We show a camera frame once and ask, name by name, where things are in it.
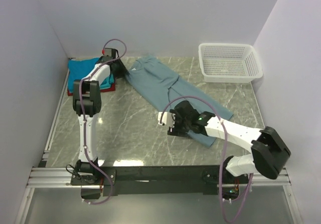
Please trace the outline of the grey-blue t-shirt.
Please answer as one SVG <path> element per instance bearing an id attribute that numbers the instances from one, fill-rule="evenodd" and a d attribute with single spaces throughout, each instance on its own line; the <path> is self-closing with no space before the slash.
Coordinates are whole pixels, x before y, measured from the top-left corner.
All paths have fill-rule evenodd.
<path id="1" fill-rule="evenodd" d="M 218 115 L 226 120 L 233 116 L 227 108 L 184 80 L 178 73 L 153 56 L 135 60 L 125 78 L 159 112 L 173 99 L 189 95 L 208 102 Z"/>

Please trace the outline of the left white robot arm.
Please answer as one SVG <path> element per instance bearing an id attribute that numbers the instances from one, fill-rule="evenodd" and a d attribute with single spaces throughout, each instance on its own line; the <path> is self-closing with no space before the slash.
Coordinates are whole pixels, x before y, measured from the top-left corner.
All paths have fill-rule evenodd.
<path id="1" fill-rule="evenodd" d="M 96 124 L 102 106 L 101 90 L 112 87 L 115 79 L 123 78 L 128 71 L 120 60 L 118 50 L 114 48 L 104 48 L 99 58 L 72 60 L 70 63 L 79 70 L 72 80 L 72 105 L 80 127 L 80 151 L 73 170 L 73 181 L 93 185 L 104 180 L 98 170 L 96 148 Z"/>

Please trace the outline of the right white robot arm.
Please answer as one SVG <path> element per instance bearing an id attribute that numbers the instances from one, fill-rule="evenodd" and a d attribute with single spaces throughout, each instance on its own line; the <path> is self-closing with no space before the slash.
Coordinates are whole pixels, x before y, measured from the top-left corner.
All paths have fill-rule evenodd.
<path id="1" fill-rule="evenodd" d="M 158 113 L 157 120 L 159 125 L 168 126 L 168 135 L 185 137 L 193 132 L 225 140 L 248 151 L 247 155 L 233 156 L 223 162 L 220 177 L 225 183 L 255 172 L 275 180 L 291 156 L 290 149 L 274 128 L 250 128 L 215 113 L 200 113 L 187 100 L 170 111 Z"/>

